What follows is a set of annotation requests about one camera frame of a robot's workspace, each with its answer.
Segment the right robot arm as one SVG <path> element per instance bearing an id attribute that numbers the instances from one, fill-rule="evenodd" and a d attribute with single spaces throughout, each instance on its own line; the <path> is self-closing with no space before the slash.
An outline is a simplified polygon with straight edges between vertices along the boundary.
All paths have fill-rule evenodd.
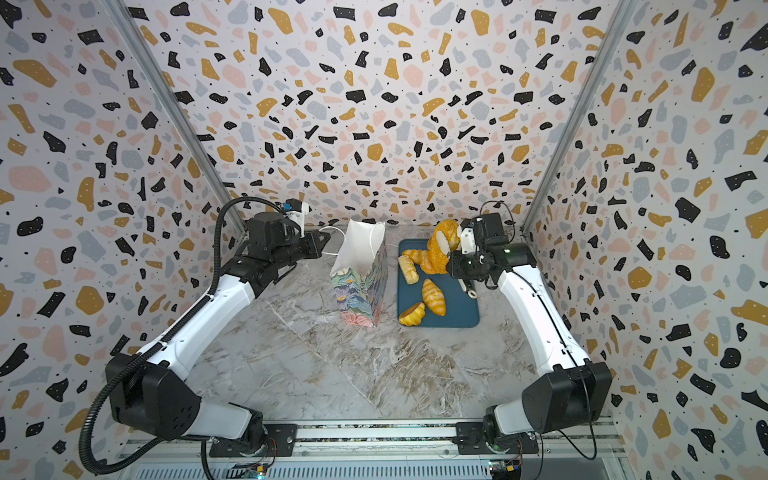
<path id="1" fill-rule="evenodd" d="M 519 397 L 487 409 L 483 435 L 488 447 L 505 452 L 524 434 L 594 425 L 609 394 L 610 369 L 592 361 L 571 335 L 531 250 L 511 240 L 499 214 L 461 222 L 459 246 L 449 254 L 447 272 L 462 285 L 482 282 L 504 295 L 535 361 L 537 377 Z"/>

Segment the small yellow bread roll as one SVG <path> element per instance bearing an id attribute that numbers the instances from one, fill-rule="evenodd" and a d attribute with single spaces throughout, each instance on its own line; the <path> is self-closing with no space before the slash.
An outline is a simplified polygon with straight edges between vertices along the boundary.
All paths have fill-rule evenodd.
<path id="1" fill-rule="evenodd" d="M 416 303 L 402 312 L 399 317 L 399 323 L 404 326 L 417 326 L 422 323 L 426 315 L 426 306 L 423 302 Z"/>

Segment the cream tongs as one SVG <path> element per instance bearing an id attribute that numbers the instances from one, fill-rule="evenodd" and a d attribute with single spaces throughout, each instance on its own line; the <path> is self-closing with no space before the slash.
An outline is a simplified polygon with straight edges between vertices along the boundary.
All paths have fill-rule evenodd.
<path id="1" fill-rule="evenodd" d="M 438 231 L 436 233 L 436 241 L 441 252 L 446 256 L 448 256 L 451 253 L 451 248 L 450 248 L 450 244 L 447 237 L 442 231 Z M 471 299 L 477 298 L 477 292 L 471 280 L 458 279 L 458 283 L 461 286 L 461 289 L 469 298 Z"/>

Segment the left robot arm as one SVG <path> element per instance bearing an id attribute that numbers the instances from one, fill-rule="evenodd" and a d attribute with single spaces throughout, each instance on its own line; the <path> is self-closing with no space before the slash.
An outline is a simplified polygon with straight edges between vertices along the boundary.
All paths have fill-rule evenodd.
<path id="1" fill-rule="evenodd" d="M 187 380 L 224 327 L 298 262 L 320 258 L 331 235 L 306 229 L 297 212 L 262 212 L 246 224 L 248 239 L 221 267 L 213 292 L 134 357 L 119 354 L 108 363 L 116 422 L 162 441 L 214 437 L 249 450 L 262 445 L 266 430 L 260 412 L 206 401 Z"/>

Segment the floral paper bag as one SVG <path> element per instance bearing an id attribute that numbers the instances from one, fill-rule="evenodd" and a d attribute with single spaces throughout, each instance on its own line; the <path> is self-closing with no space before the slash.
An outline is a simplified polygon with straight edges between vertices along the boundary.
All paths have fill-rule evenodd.
<path id="1" fill-rule="evenodd" d="M 350 220 L 345 230 L 334 230 L 343 237 L 331 268 L 330 279 L 341 319 L 350 325 L 376 327 L 383 308 L 388 279 L 386 224 Z"/>

